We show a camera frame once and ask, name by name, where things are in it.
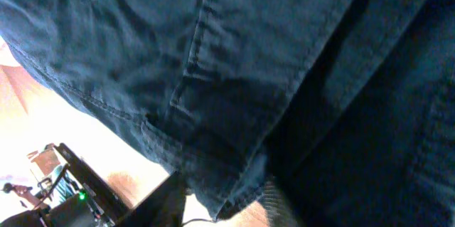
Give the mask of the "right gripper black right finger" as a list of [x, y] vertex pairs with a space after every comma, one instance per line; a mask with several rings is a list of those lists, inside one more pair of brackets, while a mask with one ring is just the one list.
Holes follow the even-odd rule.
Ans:
[[264, 184], [259, 203], [266, 212], [269, 227], [301, 227], [289, 200], [274, 180], [267, 180]]

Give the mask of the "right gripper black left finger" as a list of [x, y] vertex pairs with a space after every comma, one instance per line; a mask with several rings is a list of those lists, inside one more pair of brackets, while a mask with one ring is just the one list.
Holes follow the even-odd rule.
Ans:
[[116, 227], [181, 227], [186, 205], [186, 182], [174, 172], [155, 188]]

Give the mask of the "dark blue shorts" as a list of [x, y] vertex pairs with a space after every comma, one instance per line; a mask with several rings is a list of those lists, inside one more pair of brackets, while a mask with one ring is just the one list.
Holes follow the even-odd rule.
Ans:
[[215, 220], [454, 225], [454, 0], [1, 0], [40, 84]]

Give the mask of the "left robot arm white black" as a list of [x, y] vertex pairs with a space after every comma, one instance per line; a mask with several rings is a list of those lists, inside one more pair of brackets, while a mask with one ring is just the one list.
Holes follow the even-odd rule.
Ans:
[[57, 176], [38, 182], [32, 209], [1, 222], [2, 227], [116, 226], [131, 207], [66, 144], [53, 150], [63, 161]]

